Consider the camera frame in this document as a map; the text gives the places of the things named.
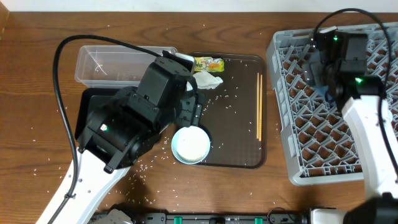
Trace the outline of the blue plate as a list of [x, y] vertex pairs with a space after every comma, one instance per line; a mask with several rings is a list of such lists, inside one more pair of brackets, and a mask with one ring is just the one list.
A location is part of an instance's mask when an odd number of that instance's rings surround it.
[[[309, 59], [310, 58], [319, 58], [321, 61], [332, 61], [330, 60], [329, 55], [324, 50], [318, 50], [318, 49], [315, 49], [315, 51], [310, 54]], [[343, 87], [342, 90], [329, 90], [327, 86], [324, 86], [322, 88], [317, 88], [317, 87], [312, 87], [312, 88], [317, 92], [319, 92], [319, 94], [324, 96], [326, 101], [336, 100], [339, 96], [341, 96], [343, 92]]]

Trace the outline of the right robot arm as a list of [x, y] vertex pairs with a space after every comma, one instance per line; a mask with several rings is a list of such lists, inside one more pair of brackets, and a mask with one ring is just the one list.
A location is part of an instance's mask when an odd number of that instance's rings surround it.
[[367, 74], [364, 32], [335, 27], [314, 35], [315, 52], [303, 65], [305, 81], [327, 87], [353, 136], [364, 176], [366, 200], [344, 212], [314, 208], [310, 223], [397, 223], [397, 138], [379, 76]]

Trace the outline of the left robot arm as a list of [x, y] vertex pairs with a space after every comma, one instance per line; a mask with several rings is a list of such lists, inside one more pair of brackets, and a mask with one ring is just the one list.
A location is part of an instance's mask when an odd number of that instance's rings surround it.
[[163, 130], [171, 124], [198, 124], [204, 96], [193, 77], [195, 63], [192, 56], [164, 52], [148, 66], [138, 87], [84, 91], [76, 158], [40, 223], [87, 223]]

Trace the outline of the yellow green snack wrapper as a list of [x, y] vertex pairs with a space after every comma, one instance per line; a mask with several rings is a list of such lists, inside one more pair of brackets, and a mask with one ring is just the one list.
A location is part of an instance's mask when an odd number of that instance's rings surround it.
[[224, 71], [224, 60], [222, 58], [213, 57], [195, 57], [195, 71], [206, 71], [206, 72], [223, 72]]

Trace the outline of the light blue rice bowl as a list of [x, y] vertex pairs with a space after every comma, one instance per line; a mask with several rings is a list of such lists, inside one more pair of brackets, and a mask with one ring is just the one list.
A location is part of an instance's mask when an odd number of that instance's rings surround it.
[[197, 126], [179, 129], [171, 142], [171, 150], [176, 160], [188, 165], [202, 162], [210, 147], [209, 135]]

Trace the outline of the wooden chopstick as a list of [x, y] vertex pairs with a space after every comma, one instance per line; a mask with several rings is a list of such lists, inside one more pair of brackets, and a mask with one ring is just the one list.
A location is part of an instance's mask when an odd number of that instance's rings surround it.
[[262, 74], [259, 77], [259, 141], [262, 141]]
[[257, 73], [257, 81], [256, 81], [256, 139], [259, 139], [259, 73]]

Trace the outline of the white napkin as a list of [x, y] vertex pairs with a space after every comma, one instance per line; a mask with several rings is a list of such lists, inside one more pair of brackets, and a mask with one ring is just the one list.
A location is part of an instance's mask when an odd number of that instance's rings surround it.
[[193, 74], [196, 80], [197, 88], [200, 90], [211, 90], [217, 88], [223, 83], [221, 77], [215, 77], [207, 71], [200, 71]]

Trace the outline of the small blue cup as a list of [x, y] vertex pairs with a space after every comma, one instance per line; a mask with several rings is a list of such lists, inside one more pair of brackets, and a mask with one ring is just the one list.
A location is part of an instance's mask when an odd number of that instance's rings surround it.
[[384, 110], [382, 115], [386, 122], [391, 123], [393, 121], [393, 115], [389, 109]]

